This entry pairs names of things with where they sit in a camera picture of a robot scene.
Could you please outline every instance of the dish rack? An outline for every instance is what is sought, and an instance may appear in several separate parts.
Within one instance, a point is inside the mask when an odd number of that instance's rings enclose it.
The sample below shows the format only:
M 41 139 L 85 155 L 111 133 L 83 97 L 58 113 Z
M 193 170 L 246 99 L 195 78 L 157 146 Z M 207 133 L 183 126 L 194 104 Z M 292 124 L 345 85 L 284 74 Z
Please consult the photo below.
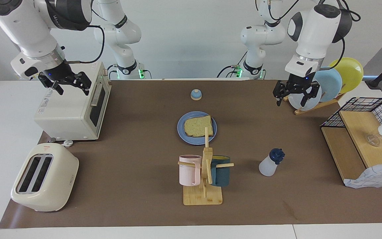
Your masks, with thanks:
M 375 147 L 366 140 L 380 124 L 382 98 L 354 97 L 320 126 L 343 181 L 382 164 L 382 142 Z

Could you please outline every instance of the mug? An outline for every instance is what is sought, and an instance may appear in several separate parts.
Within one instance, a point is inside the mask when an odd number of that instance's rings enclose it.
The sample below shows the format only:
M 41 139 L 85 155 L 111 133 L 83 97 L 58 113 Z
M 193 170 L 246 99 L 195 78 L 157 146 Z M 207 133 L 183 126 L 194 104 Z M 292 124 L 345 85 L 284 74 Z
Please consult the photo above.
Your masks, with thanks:
M 210 170 L 212 173 L 212 186 L 225 187 L 229 185 L 229 167 L 216 168 L 218 164 L 230 163 L 231 158 L 228 156 L 214 155 Z
M 184 186 L 197 186 L 200 184 L 201 174 L 201 156 L 198 155 L 181 155 L 180 162 L 194 163 L 195 167 L 179 165 L 179 183 Z

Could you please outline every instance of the plate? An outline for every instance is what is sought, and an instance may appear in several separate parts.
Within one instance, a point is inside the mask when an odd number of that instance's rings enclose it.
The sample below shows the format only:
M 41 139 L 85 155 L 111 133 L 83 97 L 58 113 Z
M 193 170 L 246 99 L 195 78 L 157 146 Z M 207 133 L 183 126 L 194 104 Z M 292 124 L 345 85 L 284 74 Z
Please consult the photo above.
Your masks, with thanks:
M 336 69 L 317 71 L 314 78 L 322 88 L 320 102 L 332 100 L 340 93 L 342 81 Z
M 306 92 L 310 92 L 312 90 L 312 87 L 309 87 Z M 315 98 L 310 98 L 309 100 L 306 101 L 306 104 L 304 107 L 301 107 L 300 102 L 303 99 L 303 93 L 301 94 L 290 94 L 288 96 L 288 101 L 290 101 L 290 104 L 295 108 L 295 109 L 300 109 L 301 111 L 308 111 L 312 108 L 314 108 L 318 103 L 322 95 L 322 87 L 319 86 L 318 94 L 316 95 Z
M 206 115 L 209 115 L 209 114 L 206 112 L 201 112 L 201 111 L 188 112 L 185 115 L 183 115 L 179 119 L 178 126 L 177 126 L 179 137 L 181 137 L 181 139 L 183 139 L 185 142 L 187 142 L 191 145 L 203 145 L 203 144 L 205 144 L 206 139 L 204 137 L 195 138 L 195 137 L 187 136 L 187 134 L 185 133 L 185 121 L 188 119 L 192 119 L 192 118 L 196 118 L 196 117 L 203 117 Z M 212 139 L 216 136 L 216 132 L 217 132 L 217 125 L 216 125 L 216 121 L 214 118 L 212 118 L 212 127 L 213 127 L 213 136 L 209 137 L 209 142 L 212 141 Z
M 337 61 L 338 59 L 331 62 L 329 66 L 331 67 L 335 65 Z M 341 79 L 343 80 L 343 85 L 345 85 L 341 89 L 340 93 L 346 93 L 355 89 L 362 81 L 363 67 L 357 60 L 353 58 L 343 57 L 340 63 L 338 63 L 334 69 L 340 73 Z

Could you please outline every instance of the yellow plate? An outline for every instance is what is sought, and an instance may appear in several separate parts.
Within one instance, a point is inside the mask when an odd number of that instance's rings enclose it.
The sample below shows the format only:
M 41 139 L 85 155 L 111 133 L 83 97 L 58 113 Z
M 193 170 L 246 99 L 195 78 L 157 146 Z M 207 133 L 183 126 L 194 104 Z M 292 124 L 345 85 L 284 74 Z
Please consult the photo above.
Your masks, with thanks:
M 329 67 L 335 65 L 337 61 L 338 59 L 331 62 Z M 343 88 L 341 88 L 341 94 L 355 89 L 362 81 L 363 67 L 357 60 L 353 58 L 343 57 L 340 63 L 338 63 L 334 69 L 340 73 L 341 79 L 343 80 L 343 86 L 345 85 Z

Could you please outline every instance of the white table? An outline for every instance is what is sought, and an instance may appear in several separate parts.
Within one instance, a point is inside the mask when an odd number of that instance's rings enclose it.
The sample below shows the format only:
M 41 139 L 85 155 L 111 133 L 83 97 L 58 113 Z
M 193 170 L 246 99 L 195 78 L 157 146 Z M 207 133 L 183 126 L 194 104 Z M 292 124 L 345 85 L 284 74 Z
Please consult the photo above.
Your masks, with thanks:
M 10 199 L 12 183 L 42 130 L 33 115 L 46 91 L 37 81 L 0 81 L 0 220 Z M 382 97 L 365 83 L 346 94 Z M 382 224 L 313 224 L 186 227 L 58 227 L 0 229 L 0 238 L 380 238 Z

